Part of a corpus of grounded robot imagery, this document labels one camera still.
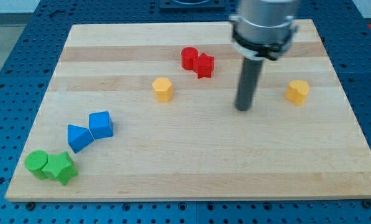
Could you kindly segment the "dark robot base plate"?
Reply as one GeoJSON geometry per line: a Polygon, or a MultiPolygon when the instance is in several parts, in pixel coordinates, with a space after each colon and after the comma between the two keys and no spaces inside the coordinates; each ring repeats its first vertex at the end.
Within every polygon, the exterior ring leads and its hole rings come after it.
{"type": "Polygon", "coordinates": [[[224,9],[225,0],[159,0],[159,11],[224,9]]]}

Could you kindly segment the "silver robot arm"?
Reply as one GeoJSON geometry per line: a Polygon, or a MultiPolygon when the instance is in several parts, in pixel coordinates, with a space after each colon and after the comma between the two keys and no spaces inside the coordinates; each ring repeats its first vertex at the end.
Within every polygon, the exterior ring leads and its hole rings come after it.
{"type": "Polygon", "coordinates": [[[293,42],[298,27],[293,21],[300,0],[240,0],[237,13],[229,16],[231,43],[243,56],[234,106],[247,111],[252,106],[263,61],[276,61],[293,42]]]}

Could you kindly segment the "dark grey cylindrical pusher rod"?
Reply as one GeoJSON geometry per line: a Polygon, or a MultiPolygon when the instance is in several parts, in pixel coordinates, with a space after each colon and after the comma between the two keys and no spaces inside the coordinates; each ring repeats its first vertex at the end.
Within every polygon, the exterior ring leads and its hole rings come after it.
{"type": "Polygon", "coordinates": [[[252,106],[262,65],[262,60],[244,58],[234,103],[239,111],[247,111],[252,106]]]}

